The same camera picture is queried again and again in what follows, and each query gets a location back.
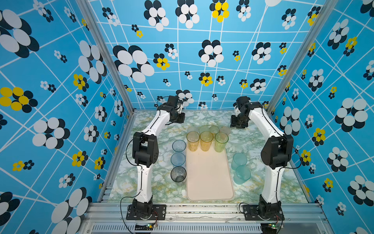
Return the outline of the frosted pink glass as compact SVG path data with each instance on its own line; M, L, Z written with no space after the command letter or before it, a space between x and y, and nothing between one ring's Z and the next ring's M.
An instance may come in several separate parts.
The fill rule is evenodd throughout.
M227 126L223 126L223 127L220 128L220 132L225 133L227 135L230 135L231 129Z

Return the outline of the green circuit board left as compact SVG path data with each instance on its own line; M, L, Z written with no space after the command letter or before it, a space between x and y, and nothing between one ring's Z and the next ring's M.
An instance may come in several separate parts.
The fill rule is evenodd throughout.
M136 224L135 231L152 231L155 228L154 224Z

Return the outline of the green clear glass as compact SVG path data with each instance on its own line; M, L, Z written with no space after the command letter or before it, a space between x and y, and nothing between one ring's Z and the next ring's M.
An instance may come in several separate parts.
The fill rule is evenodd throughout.
M229 140L229 136L224 132L219 132L215 135L215 146L216 152L221 153L225 150L226 144Z

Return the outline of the olive clear small glass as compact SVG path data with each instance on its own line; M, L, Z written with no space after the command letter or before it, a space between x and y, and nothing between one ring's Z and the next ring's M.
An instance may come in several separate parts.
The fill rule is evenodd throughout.
M213 125L209 128L209 131L215 136L217 133L220 132L220 128L218 126Z

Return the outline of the teal glass right lower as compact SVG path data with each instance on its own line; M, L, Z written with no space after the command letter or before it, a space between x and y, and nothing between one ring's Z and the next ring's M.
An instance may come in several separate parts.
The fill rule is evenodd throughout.
M239 166L234 174L234 183L235 184L243 184L247 182L251 178L251 171L247 165Z

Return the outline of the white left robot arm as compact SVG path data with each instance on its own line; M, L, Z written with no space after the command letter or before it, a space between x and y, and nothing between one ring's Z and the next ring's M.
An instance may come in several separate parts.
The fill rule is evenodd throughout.
M132 202L136 214L149 217L153 209L152 173L159 157L158 136L168 123L183 123L185 114L179 102L163 103L157 108L150 124L132 139L132 157L137 167L137 192Z

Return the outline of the yellow glass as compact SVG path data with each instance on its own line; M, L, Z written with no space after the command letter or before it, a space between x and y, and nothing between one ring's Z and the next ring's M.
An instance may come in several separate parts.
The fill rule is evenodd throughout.
M200 135L196 131L191 131L187 134L187 141L188 141L188 149L191 152L195 152L198 149Z
M200 134L201 150L207 152L212 144L213 134L210 131L204 131Z

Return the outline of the teal glass right upper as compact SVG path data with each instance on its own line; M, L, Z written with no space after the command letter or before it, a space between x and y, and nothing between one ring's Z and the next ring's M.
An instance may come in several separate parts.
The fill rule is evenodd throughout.
M243 153L236 153L233 156L232 162L231 162L231 168L232 170L236 171L238 167L244 166L247 164L247 156Z

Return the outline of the aluminium corner post right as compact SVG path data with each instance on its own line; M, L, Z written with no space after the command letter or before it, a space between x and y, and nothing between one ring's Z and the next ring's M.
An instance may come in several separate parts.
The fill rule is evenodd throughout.
M324 27L326 21L330 17L333 9L337 5L338 0L333 1L326 1L325 4L322 6L321 12L319 17L317 18L314 25L309 30L306 38L304 39L303 43L301 44L301 47L297 51L295 57L293 58L290 67L288 68L288 71L285 75L285 77L280 82L278 88L276 89L269 106L267 108L267 112L270 114L275 106L277 105L278 101L281 98L281 95L285 89L285 87L288 85L288 83L291 81L293 75L301 65L302 61L304 60L304 57L310 48L311 44L315 41L317 36L319 35L321 29Z

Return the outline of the frosted white glass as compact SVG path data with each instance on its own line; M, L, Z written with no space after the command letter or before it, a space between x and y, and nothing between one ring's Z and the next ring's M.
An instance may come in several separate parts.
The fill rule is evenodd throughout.
M195 127L195 126L191 126L191 127L188 128L187 132L188 133L190 133L190 132L197 132L197 133L199 133L199 128Z

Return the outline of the aluminium corner post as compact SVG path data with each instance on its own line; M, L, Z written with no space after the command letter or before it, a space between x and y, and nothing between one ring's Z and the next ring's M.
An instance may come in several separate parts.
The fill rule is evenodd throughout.
M106 62L106 66L107 66L110 74L112 75L112 78L114 80L114 83L115 83L118 91L119 91L119 94L123 98L123 101L126 105L126 108L129 111L129 114L131 116L134 113L134 108L132 106L132 103L130 101L129 96L126 93L124 84L123 84L123 82L120 78L120 75L119 75L119 73L116 69L114 61L111 58L110 51L105 44L104 38L103 38L102 33L99 29L99 25L97 24L97 22L94 18L94 13L91 10L88 1L77 0L77 4L78 4L78 6L79 6L79 8L80 8L80 10L83 14L84 19L86 20L86 22L89 25L89 28L90 28L91 34L93 36L93 39L95 40L96 45L98 46L98 48L99 48L99 50L100 50L100 52L101 52L101 54L104 58L104 61Z
M310 48L311 44L315 41L317 36L319 35L321 29L324 27L326 21L330 17L333 9L337 5L338 0L333 1L326 1L325 4L322 6L321 12L319 17L317 18L314 25L309 30L306 38L304 39L303 43L301 44L301 47L297 51L295 57L293 58L290 67L288 68L288 71L285 75L285 77L280 82L278 88L276 89L269 106L267 108L267 112L270 114L275 106L277 105L278 101L281 98L281 95L285 89L285 87L288 85L288 83L291 81L293 75L301 65L302 61L304 60L304 57Z

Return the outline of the aluminium front rail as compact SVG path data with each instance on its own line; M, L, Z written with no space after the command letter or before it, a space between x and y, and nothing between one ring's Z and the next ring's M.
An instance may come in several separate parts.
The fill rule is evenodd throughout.
M276 224L278 234L332 234L318 204L285 204L284 221L246 221L235 203L170 203L165 220L126 220L125 203L95 203L88 209L80 234L262 234L261 224ZM154 224L152 231L135 231L136 224Z

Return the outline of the green circuit board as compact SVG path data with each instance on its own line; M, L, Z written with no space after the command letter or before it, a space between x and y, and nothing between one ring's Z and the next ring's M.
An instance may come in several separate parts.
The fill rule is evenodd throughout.
M154 224L136 224L135 231L152 231L155 228Z
M270 224L262 223L261 230L263 234L277 234L279 231L279 226L277 226L276 224L272 224L272 223Z

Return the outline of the teal clear glass left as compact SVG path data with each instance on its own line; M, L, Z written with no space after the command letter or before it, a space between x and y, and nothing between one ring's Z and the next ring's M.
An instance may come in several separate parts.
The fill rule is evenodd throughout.
M186 150L186 147L187 147L187 144L185 143L184 140L176 140L173 142L172 144L172 149L175 153L185 153L185 150Z

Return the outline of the aluminium corner post left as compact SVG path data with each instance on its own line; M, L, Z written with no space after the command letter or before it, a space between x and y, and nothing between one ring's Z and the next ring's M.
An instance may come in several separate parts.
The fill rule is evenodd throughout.
M78 4L78 6L79 6L79 8L80 8L80 10L83 14L84 19L86 20L86 22L89 25L89 28L90 28L91 34L93 36L93 39L95 40L96 45L98 46L98 48L99 48L99 50L100 50L100 52L101 52L101 54L104 58L104 61L106 62L106 66L107 66L110 74L112 75L112 78L114 80L114 83L115 83L118 91L119 91L119 94L123 98L123 101L126 105L126 108L129 111L129 114L131 116L134 113L134 108L132 106L132 103L130 101L129 96L126 93L124 84L123 84L123 82L120 78L120 75L119 75L119 73L116 69L114 61L111 58L110 51L105 44L104 38L103 38L102 33L99 29L99 25L97 24L97 22L94 18L94 13L91 10L88 1L77 0L77 4Z

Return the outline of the dark grey clear glass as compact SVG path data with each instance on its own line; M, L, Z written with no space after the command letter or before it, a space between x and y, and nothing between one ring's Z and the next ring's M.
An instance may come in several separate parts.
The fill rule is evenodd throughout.
M170 177L177 186L185 186L187 171L183 166L174 167L170 173Z

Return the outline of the beige rectangular tray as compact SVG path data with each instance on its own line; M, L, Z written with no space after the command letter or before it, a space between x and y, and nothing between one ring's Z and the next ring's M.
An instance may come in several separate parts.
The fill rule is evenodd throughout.
M198 148L186 150L187 198L190 201L217 201L234 198L226 151Z

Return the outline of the blue clear glass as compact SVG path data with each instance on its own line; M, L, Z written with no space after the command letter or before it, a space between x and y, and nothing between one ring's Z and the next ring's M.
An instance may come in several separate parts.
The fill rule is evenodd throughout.
M186 156L185 154L181 152L177 152L171 156L170 161L173 167L178 167L178 166L184 167L186 163Z

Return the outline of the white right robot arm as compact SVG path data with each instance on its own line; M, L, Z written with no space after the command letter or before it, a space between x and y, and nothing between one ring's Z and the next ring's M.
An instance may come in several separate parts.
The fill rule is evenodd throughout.
M235 114L231 116L230 126L238 129L248 127L249 121L255 123L266 143L261 151L261 159L266 166L265 184L260 195L258 214L262 219L278 217L284 220L281 209L280 187L283 170L291 160L294 139L283 133L270 120L263 105L251 101L249 97L237 98Z

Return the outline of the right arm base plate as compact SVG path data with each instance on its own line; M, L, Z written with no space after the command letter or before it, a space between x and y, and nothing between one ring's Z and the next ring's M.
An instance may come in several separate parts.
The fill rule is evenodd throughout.
M243 205L241 212L244 214L246 221L284 221L284 214L277 204L265 205Z

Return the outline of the green circuit board right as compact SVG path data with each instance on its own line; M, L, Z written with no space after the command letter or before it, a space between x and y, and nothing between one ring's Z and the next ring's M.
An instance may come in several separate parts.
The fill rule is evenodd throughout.
M272 224L272 223L270 224L262 223L261 230L263 234L277 234L279 231L279 226L277 226L276 224Z

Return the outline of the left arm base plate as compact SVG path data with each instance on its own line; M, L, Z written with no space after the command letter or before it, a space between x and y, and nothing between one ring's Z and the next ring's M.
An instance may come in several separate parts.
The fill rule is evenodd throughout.
M134 207L130 204L127 208L126 220L165 220L167 206L164 204L154 204L152 207Z

